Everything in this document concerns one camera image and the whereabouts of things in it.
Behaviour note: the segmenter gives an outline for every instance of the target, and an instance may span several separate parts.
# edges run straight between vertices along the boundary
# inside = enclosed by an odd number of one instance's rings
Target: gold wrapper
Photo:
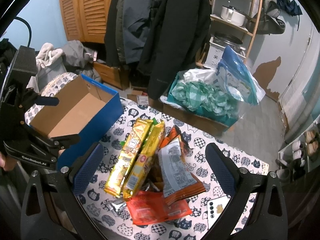
[[[164,138],[164,131],[164,121],[153,126],[153,129],[148,136],[148,141],[142,148],[129,177],[124,184],[123,198],[125,201],[129,201],[142,187],[142,184],[153,165],[154,156],[158,152]]]
[[[119,160],[113,167],[105,184],[105,192],[115,197],[120,197],[125,179],[128,177],[128,174],[134,165],[141,144],[146,138],[152,123],[152,120],[137,118],[132,127],[132,131],[121,150]]]

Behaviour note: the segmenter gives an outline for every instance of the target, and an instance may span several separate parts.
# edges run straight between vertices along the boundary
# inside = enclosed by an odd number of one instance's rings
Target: blue plastic bag
[[[230,46],[226,46],[218,63],[217,81],[236,100],[252,106],[259,104],[252,75]]]

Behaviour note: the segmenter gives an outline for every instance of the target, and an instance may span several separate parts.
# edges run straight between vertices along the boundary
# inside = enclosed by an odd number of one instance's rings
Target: wooden louvered door
[[[84,41],[84,34],[79,13],[79,1],[60,0],[60,9],[67,40]]]
[[[111,0],[79,0],[85,41],[104,43]]]

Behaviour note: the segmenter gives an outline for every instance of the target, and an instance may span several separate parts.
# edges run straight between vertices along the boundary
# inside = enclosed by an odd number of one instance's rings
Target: cat print tablecloth
[[[43,96],[53,96],[66,83],[75,78],[72,73],[65,73],[58,77],[56,81],[51,82],[44,91]],[[205,147],[208,143],[214,142],[218,145],[225,156],[230,157],[238,166],[248,168],[251,173],[268,173],[269,165],[248,155],[236,148],[230,147],[224,142],[215,139],[213,136],[198,130],[186,123],[163,114],[151,107],[137,105],[131,100],[121,98],[124,114],[103,136],[100,143],[104,147],[104,157],[95,175],[92,177],[86,192],[79,195],[79,200],[95,223],[98,223],[121,236],[131,240],[200,240],[208,230],[207,220],[207,202],[210,199],[225,196],[214,173],[205,159]],[[34,105],[26,113],[26,121],[29,121],[39,111],[39,106]],[[108,208],[108,201],[115,198],[104,191],[104,185],[110,174],[111,168],[118,160],[122,146],[120,142],[125,140],[132,129],[136,118],[142,119],[162,119],[166,124],[166,134],[173,125],[177,125],[192,149],[186,157],[188,169],[193,172],[204,183],[206,192],[189,199],[189,206],[192,214],[173,223],[172,221],[157,223],[153,225],[136,226],[132,224],[128,209],[122,210],[118,216],[115,216]],[[253,206],[255,195],[251,194],[247,205],[243,211],[239,222],[233,232],[243,228],[249,216],[250,209]]]

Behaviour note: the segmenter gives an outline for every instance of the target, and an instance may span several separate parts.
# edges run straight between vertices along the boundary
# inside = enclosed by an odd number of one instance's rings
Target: wooden drawer
[[[123,67],[112,68],[96,61],[93,62],[93,67],[104,82],[122,90],[129,87],[129,71],[125,70]]]

